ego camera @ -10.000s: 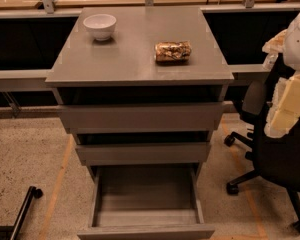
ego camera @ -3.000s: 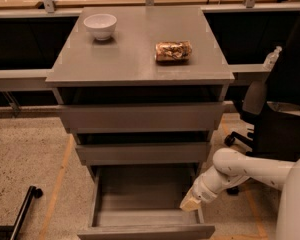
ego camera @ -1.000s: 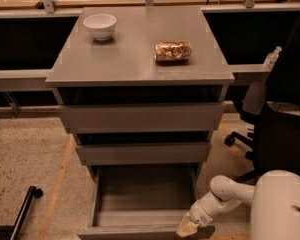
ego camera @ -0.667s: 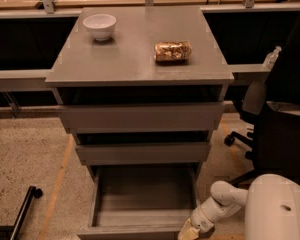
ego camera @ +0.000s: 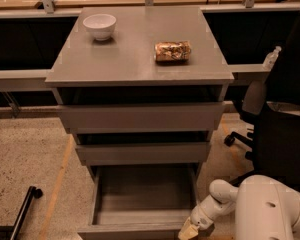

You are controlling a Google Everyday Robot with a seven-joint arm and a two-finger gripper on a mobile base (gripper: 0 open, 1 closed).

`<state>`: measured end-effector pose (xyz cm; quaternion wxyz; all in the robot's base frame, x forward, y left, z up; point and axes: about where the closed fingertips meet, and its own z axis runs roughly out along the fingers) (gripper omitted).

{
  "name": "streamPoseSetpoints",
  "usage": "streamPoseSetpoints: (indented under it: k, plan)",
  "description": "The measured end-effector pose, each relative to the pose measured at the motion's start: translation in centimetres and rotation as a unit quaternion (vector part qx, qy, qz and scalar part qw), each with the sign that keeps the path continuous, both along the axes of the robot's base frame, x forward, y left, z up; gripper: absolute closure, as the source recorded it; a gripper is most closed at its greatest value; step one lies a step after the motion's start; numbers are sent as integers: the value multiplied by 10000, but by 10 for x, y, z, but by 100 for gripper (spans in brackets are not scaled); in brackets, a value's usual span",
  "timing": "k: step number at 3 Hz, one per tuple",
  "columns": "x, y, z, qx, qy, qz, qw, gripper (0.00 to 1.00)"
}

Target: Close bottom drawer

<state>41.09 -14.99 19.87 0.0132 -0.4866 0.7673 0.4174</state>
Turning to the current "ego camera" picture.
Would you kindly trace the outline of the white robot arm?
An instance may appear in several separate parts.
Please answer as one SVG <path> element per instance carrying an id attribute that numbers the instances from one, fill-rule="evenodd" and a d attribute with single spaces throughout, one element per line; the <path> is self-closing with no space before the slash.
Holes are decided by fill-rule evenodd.
<path id="1" fill-rule="evenodd" d="M 254 175 L 238 187 L 217 179 L 192 210 L 178 238 L 191 240 L 215 220 L 235 214 L 235 240 L 300 240 L 300 192 L 272 178 Z"/>

